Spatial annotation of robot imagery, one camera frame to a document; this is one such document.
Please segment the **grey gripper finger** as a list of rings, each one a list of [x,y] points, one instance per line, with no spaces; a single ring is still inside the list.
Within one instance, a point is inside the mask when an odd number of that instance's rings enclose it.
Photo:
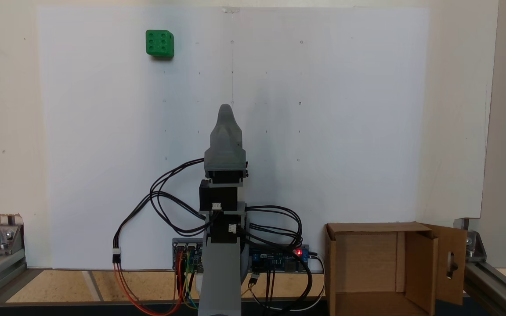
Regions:
[[[219,108],[216,124],[210,134],[210,146],[207,149],[207,152],[223,151],[245,151],[242,130],[229,104],[222,104]]]

